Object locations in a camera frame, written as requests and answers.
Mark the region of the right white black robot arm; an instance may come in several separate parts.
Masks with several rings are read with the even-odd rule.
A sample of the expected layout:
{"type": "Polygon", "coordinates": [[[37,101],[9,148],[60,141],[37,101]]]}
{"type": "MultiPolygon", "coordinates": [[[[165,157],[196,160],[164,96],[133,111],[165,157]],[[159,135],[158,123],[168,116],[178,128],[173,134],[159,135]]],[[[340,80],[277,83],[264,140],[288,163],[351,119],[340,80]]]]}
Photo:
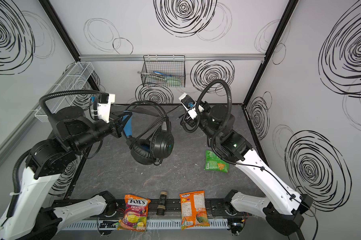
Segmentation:
{"type": "Polygon", "coordinates": [[[184,93],[179,101],[186,111],[181,121],[184,130],[192,133],[201,129],[212,152],[223,162],[242,171],[265,194],[260,198],[231,190],[223,201],[226,213],[230,216],[243,213],[260,217],[281,235],[295,234],[298,239],[304,239],[301,231],[303,215],[310,211],[313,199],[290,188],[264,163],[252,145],[233,129],[235,116],[232,115],[230,86],[224,80],[213,80],[197,100],[184,93]],[[215,85],[224,88],[227,103],[211,107],[203,101],[203,97],[215,85]]]}

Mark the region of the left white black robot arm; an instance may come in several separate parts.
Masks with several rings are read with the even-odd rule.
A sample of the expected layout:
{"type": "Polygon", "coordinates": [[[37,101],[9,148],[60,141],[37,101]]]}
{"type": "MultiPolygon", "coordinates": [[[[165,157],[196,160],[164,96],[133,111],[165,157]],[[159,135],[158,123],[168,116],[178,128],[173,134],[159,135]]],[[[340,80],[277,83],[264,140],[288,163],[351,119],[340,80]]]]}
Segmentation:
{"type": "Polygon", "coordinates": [[[0,218],[0,240],[50,240],[62,229],[83,219],[115,215],[117,202],[108,191],[64,207],[43,207],[50,189],[69,164],[105,137],[120,138],[125,126],[121,118],[110,117],[110,107],[115,101],[113,94],[84,90],[84,94],[95,98],[93,105],[100,113],[96,121],[89,120],[80,107],[65,107],[53,113],[46,104],[55,98],[79,94],[79,90],[68,90],[39,99],[52,134],[23,153],[13,167],[13,192],[0,218]]]}

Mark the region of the black blue headphones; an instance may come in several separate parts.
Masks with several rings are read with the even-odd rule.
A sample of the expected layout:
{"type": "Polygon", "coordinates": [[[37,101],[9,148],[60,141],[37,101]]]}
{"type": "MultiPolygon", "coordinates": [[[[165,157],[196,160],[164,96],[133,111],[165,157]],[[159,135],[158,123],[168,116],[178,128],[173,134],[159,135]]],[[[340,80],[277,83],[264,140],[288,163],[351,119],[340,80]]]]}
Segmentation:
{"type": "Polygon", "coordinates": [[[162,106],[152,101],[135,101],[130,103],[118,116],[124,127],[122,135],[130,149],[133,159],[142,165],[160,166],[168,158],[174,147],[171,122],[162,106]],[[155,120],[137,137],[132,136],[132,114],[155,117],[155,120]]]}

